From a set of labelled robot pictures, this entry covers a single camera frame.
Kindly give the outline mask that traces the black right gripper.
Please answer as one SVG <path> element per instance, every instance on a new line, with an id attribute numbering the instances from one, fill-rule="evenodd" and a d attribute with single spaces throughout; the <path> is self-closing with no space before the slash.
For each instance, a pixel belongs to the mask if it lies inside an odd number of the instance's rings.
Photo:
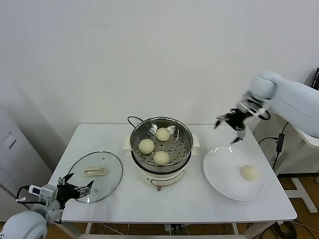
<path id="1" fill-rule="evenodd" d="M 214 129 L 217 129 L 222 122 L 227 123 L 234 130 L 236 130 L 237 136 L 231 142 L 231 144 L 238 143 L 245 137 L 245 125 L 244 120 L 249 117 L 249 113 L 243 113 L 237 108 L 232 108 L 229 113 L 218 116 L 214 124 Z"/>

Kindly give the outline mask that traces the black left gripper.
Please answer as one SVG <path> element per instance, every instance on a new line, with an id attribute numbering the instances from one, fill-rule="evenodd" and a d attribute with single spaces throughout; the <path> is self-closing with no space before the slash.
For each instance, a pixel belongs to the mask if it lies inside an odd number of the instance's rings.
<path id="1" fill-rule="evenodd" d="M 94 180 L 90 181 L 86 186 L 81 186 L 78 188 L 78 186 L 67 184 L 68 180 L 73 175 L 74 175 L 73 173 L 69 173 L 65 175 L 63 178 L 61 177 L 58 178 L 58 183 L 57 183 L 58 192 L 57 192 L 56 199 L 59 202 L 67 202 L 70 199 L 83 198 L 90 194 Z"/>

